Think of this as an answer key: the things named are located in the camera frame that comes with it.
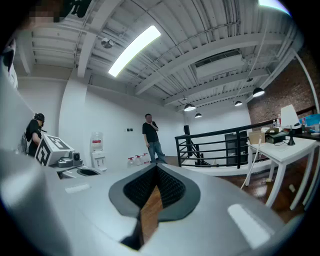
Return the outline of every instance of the man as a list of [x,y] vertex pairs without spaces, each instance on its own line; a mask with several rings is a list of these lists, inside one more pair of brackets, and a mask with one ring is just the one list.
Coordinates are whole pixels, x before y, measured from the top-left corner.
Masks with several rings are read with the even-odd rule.
[[156,162],[156,153],[159,160],[166,164],[167,162],[165,160],[165,154],[161,150],[161,144],[158,139],[157,131],[159,131],[159,128],[156,123],[152,121],[151,114],[146,114],[145,123],[142,125],[142,134],[144,136],[145,145],[149,150],[151,162]]
[[41,128],[44,126],[45,116],[41,113],[35,114],[34,119],[32,119],[25,130],[25,138],[29,142],[31,139],[31,143],[29,146],[28,155],[31,157],[35,157],[38,145],[41,141]]

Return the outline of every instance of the cardboard box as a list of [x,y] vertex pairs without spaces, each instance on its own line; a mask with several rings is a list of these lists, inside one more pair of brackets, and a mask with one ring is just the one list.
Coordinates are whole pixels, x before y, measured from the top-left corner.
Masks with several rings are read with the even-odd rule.
[[266,138],[265,138],[265,133],[264,132],[261,132],[259,130],[257,131],[252,131],[252,132],[249,132],[249,141],[250,141],[250,144],[258,144],[259,143],[259,139],[260,139],[260,135],[261,135],[261,143],[266,143]]

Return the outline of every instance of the security camera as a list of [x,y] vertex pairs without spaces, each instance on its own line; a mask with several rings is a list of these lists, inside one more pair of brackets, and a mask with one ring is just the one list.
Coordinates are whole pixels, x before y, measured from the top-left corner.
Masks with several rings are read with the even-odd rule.
[[114,44],[115,44],[114,41],[112,41],[111,39],[108,39],[106,37],[101,40],[102,47],[106,48],[106,49],[111,48],[112,46],[114,46]]

